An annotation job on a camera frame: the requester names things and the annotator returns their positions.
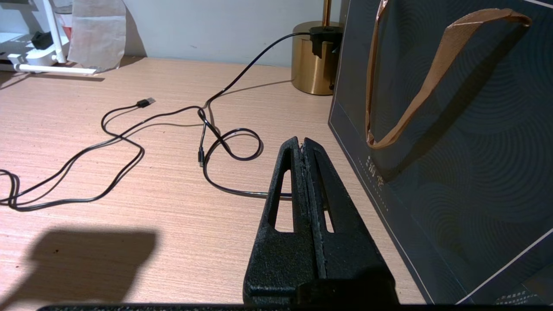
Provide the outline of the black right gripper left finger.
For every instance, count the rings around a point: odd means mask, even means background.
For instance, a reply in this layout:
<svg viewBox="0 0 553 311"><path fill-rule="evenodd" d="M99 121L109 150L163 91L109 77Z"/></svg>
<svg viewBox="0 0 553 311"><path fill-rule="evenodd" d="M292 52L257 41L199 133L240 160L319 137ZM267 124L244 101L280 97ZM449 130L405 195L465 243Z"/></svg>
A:
<svg viewBox="0 0 553 311"><path fill-rule="evenodd" d="M290 305L300 286L318 277L315 210L306 165L308 138L280 147L243 282L247 305ZM275 228L285 173L292 182L292 232Z"/></svg>

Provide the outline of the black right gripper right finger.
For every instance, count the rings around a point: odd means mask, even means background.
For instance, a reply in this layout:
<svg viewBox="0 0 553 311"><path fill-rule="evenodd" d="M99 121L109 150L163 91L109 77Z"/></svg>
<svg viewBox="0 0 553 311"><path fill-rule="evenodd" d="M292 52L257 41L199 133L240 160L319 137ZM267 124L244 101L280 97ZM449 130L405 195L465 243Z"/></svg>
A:
<svg viewBox="0 0 553 311"><path fill-rule="evenodd" d="M305 183L316 276L305 305L398 305L395 280L325 149L306 138Z"/></svg>

